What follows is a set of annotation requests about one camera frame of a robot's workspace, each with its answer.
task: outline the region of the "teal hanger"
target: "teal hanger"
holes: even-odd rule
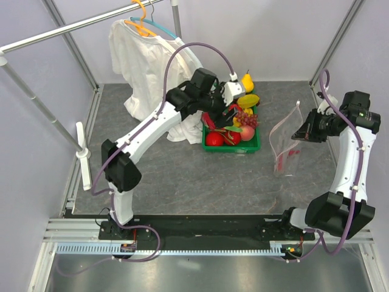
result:
[[[140,18],[139,17],[130,17],[129,20],[131,20],[131,21],[140,21]],[[155,23],[152,20],[149,20],[149,19],[145,18],[145,19],[143,19],[143,22],[151,24],[154,27],[157,27],[161,31],[163,31],[163,32],[167,33],[169,36],[171,36],[174,40],[177,38],[177,36],[173,32],[171,32],[170,30],[164,28],[163,26],[159,25],[158,23]]]

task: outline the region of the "red tomato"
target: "red tomato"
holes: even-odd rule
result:
[[[228,131],[224,134],[224,142],[230,146],[238,145],[241,139],[241,135],[237,132]]]
[[[210,132],[207,137],[205,137],[206,146],[223,146],[223,143],[223,135],[218,132]]]

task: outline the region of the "white bracket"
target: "white bracket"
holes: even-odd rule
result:
[[[0,50],[0,67],[8,63],[4,55],[5,55],[4,52]]]
[[[330,94],[327,94],[328,95],[328,98],[329,98],[329,101],[334,105],[334,106],[337,106],[338,104],[338,100],[333,97],[332,95]],[[317,108],[317,112],[319,114],[325,114],[325,115],[330,115],[330,114],[333,114],[334,113],[334,110],[329,106],[328,102],[326,100],[323,100],[321,102],[321,104],[318,106]]]
[[[88,148],[86,148],[83,123],[77,122],[75,126],[77,129],[78,144],[83,148],[82,151],[76,152],[75,155],[80,160],[81,177],[83,178],[83,188],[84,190],[90,190],[92,188],[92,179],[88,159],[89,157],[91,157],[91,152]]]

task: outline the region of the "clothes hanger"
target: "clothes hanger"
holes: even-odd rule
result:
[[[151,21],[154,22],[153,14],[154,14],[154,4],[151,2],[151,0],[148,0],[150,2],[151,6],[153,6],[153,12],[151,12]]]
[[[153,4],[153,2],[151,2],[151,0],[148,0],[148,2],[150,2],[151,6],[153,6],[153,12],[151,12],[151,21],[148,20],[148,19],[145,19],[145,18],[143,19],[143,21],[145,23],[151,24],[154,27],[157,27],[158,29],[160,29],[161,31],[165,32],[167,35],[171,36],[175,40],[177,38],[177,36],[173,32],[171,32],[170,30],[164,28],[160,24],[154,22],[154,18],[153,18],[153,14],[154,14],[154,10],[155,10],[154,9],[154,4]],[[139,17],[130,17],[129,19],[132,20],[132,21],[139,21],[139,20],[141,20],[141,18],[139,18]]]
[[[143,10],[143,16],[140,18],[140,27],[137,27],[136,26],[136,28],[137,28],[137,30],[138,30],[138,33],[139,33],[139,35],[141,35],[141,36],[143,36],[143,37],[148,37],[150,34],[148,33],[148,34],[145,34],[144,32],[142,32],[142,28],[144,28],[144,26],[143,26],[143,20],[146,18],[146,14],[147,14],[147,11],[146,11],[146,8],[145,8],[145,6],[143,6],[143,4],[142,4],[142,2],[140,1],[140,0],[131,0],[131,2],[132,3],[138,3],[139,4],[139,6],[140,6],[140,8],[142,8],[142,10]]]
[[[140,20],[139,17],[130,17],[129,19],[130,19],[131,21],[139,21],[139,20]],[[164,28],[164,27],[161,26],[160,24],[155,23],[154,21],[151,21],[151,20],[145,18],[145,19],[143,20],[143,22],[148,23],[148,24],[150,24],[150,25],[152,25],[152,26],[154,26],[154,27],[157,27],[157,28],[160,29],[161,31],[165,32],[167,35],[171,36],[174,40],[177,38],[177,36],[176,36],[173,32],[171,32],[170,30]]]
[[[138,32],[139,32],[139,30],[140,30],[140,31],[143,30],[143,31],[147,32],[147,33],[142,32],[143,34],[145,34],[145,37],[148,37],[148,36],[150,36],[150,35],[151,35],[152,37],[156,37],[156,36],[157,36],[157,35],[156,35],[154,32],[152,32],[151,30],[147,29],[146,27],[142,27],[142,26],[140,26],[140,25],[137,24],[137,23],[133,23],[132,21],[124,20],[124,23],[125,23],[125,24],[130,24],[130,25],[136,27],[137,30],[138,30]]]

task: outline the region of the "clothing rack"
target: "clothing rack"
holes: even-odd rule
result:
[[[143,6],[149,6],[163,0],[144,0],[142,1]],[[178,11],[178,0],[171,0],[171,6],[173,9],[173,20],[174,27],[176,30],[176,35],[181,37],[181,25],[179,22],[179,11]],[[58,35],[63,35],[64,33],[72,32],[74,30],[80,29],[82,27],[90,26],[100,21],[107,20],[109,18],[122,15],[134,10],[140,9],[138,3],[131,4],[119,9],[112,10],[110,12],[105,12],[97,16],[93,16],[88,19],[77,21],[66,26],[61,26],[57,29],[50,30],[48,32],[41,33],[39,35],[31,36],[21,41],[14,42],[0,47],[0,67],[4,69],[7,75],[18,85],[18,87],[30,98],[34,105],[42,112],[42,114],[49,120],[49,122],[58,130],[58,132],[77,150],[78,153],[81,153],[84,148],[78,144],[76,139],[63,127],[62,123],[57,120],[53,113],[47,108],[47,106],[40,100],[40,98],[31,90],[26,82],[16,73],[16,71],[9,65],[7,59],[5,58],[5,53],[11,52],[13,50],[20,49],[22,47],[29,46],[31,44],[39,43],[40,41],[48,40],[49,38],[57,37]]]

